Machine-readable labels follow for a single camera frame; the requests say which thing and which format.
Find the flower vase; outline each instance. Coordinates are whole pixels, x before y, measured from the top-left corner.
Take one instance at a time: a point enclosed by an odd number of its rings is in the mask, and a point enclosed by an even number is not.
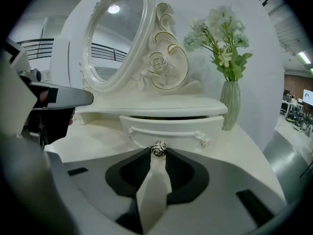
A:
[[[228,109],[226,114],[222,114],[224,117],[222,130],[230,131],[235,123],[240,112],[240,86],[238,82],[225,81],[222,89],[221,100]]]

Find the drawer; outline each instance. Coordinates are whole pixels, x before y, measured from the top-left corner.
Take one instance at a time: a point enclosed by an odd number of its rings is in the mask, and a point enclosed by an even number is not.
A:
[[[154,120],[120,116],[129,145],[135,149],[150,147],[163,140],[167,147],[200,153],[214,148],[224,118],[203,117],[184,120]]]

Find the mirror frame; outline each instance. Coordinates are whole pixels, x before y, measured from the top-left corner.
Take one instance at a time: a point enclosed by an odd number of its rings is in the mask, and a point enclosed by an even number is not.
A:
[[[85,89],[99,92],[110,92],[119,88],[126,81],[128,74],[137,67],[137,60],[141,60],[142,51],[146,48],[148,38],[154,28],[156,2],[155,0],[143,0],[143,12],[138,31],[131,45],[131,48],[118,71],[107,81],[104,81],[97,74],[91,62],[91,42],[97,21],[102,16],[103,11],[116,4],[120,0],[100,0],[96,3],[88,22],[83,40],[83,85]]]

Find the white tabletop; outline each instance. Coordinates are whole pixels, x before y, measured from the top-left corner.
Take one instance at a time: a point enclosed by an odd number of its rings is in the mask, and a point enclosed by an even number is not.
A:
[[[87,125],[74,122],[65,138],[47,145],[45,150],[58,153],[63,162],[72,162],[133,150],[126,140],[118,119],[96,120]],[[239,166],[285,201],[278,179],[262,151],[239,125],[232,131],[222,131],[216,148],[201,154]]]

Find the oval mirror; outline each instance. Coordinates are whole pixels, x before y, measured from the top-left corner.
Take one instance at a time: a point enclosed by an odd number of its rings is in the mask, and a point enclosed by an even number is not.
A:
[[[126,59],[135,39],[143,12],[143,0],[120,0],[95,20],[91,32],[92,72],[102,81],[108,81]]]

